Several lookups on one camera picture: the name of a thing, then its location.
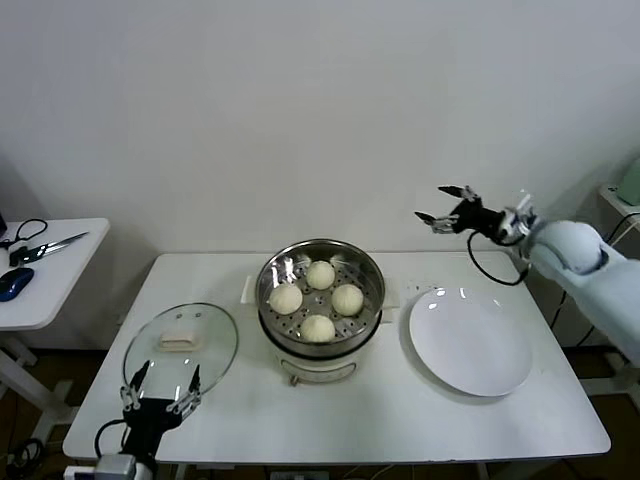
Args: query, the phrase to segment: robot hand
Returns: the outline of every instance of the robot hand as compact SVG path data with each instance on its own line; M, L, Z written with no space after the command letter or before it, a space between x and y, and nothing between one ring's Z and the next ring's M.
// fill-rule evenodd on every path
M438 190L462 201L453 211L443 217L415 212L417 217L429 225L434 233L461 233L470 229L490 239L496 245L511 246L524 239L536 221L531 206L531 196L525 195L516 208L505 207L496 212L484 208L482 198L468 185L464 188L452 185Z

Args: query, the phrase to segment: white plate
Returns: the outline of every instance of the white plate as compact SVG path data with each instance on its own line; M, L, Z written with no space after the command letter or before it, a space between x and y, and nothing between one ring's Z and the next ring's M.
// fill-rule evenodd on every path
M439 288L409 319L418 355L441 380L483 397L506 395L526 380L531 346L497 300L464 288Z

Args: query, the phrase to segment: steamed bun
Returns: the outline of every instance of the steamed bun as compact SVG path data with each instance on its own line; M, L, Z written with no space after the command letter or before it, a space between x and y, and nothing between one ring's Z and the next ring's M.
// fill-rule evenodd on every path
M316 290L326 290L336 278L336 272L329 262L313 262L307 269L307 283Z
M333 291L331 303L340 315L350 317L362 310L364 295L355 285L342 285Z
M269 295L269 305L280 315L289 315L302 305L302 292L290 283L283 283L273 289Z
M311 315L302 322L300 333L307 342L329 342L336 334L336 328L324 315Z

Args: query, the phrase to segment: white wall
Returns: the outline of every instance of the white wall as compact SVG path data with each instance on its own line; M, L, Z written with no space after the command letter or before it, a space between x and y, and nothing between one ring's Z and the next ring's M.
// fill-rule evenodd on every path
M162 251L321 235L462 248L412 217L453 206L442 183L495 207L525 187L575 214L640 143L639 14L635 0L0 2L0 208L113 225L94 269L109 273L83 295L106 317L32 342L108 345L87 325L112 323Z

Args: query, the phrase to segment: floor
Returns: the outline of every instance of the floor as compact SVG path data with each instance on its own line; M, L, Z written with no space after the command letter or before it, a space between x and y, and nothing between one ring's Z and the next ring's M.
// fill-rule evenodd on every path
M91 381L104 358L100 352L36 352L38 364L30 368L31 373L44 385L52 388L62 378L74 381L68 400L71 405L80 405ZM567 354L578 377L603 377L610 375L610 369L599 354L575 352ZM571 459L559 462L534 477L534 480L628 480L640 478L640 415L631 402L624 396L607 396L593 399L612 440L612 448L606 455L591 458ZM0 400L0 472L4 475L6 452L9 442L15 447L27 439L35 427L40 412L25 400L8 392ZM67 465L74 464L72 459L62 453L62 440L66 429L60 427L46 446L47 453L42 465L30 477L39 479L62 478ZM489 466L495 473L503 465ZM349 478L370 479L382 467L361 467L350 474ZM271 472L297 470L278 466L239 467L235 470L197 470L187 471L188 480L263 480ZM328 471L331 479L342 479L351 467L316 467L305 470ZM396 466L376 477L376 480L475 480L474 465L420 465Z

